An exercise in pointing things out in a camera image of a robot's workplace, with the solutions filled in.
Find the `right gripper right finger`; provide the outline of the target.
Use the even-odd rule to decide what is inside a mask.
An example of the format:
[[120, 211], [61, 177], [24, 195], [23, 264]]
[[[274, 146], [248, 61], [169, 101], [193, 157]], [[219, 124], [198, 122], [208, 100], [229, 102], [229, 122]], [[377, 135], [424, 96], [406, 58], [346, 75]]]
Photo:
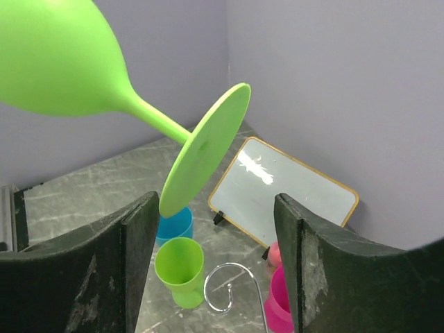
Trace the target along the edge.
[[295, 331], [443, 331], [442, 240], [379, 244], [283, 193], [273, 212]]

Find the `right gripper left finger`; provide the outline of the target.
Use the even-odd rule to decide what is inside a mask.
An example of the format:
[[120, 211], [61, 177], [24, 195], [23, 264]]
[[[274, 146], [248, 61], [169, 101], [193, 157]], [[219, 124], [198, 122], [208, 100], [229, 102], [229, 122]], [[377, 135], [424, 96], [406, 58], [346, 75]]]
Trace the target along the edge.
[[150, 191], [99, 220], [1, 254], [2, 332], [134, 332], [159, 225]]

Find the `blue wine glass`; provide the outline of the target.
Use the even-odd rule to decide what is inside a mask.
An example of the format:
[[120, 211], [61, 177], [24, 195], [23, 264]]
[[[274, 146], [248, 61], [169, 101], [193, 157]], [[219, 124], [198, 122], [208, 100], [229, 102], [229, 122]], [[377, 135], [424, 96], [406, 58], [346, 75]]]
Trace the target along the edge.
[[177, 214], [165, 218], [160, 217], [159, 227], [155, 242], [158, 246], [163, 245], [170, 239], [176, 237], [188, 237], [192, 239], [194, 236], [194, 220], [191, 209], [186, 206]]

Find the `pink wine glass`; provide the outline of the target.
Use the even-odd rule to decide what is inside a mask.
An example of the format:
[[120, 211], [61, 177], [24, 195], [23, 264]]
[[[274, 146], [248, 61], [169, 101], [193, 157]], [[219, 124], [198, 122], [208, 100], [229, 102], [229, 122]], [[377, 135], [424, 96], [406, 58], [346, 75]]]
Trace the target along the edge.
[[268, 298], [264, 301], [267, 327], [272, 332], [294, 332], [283, 265], [271, 277]]

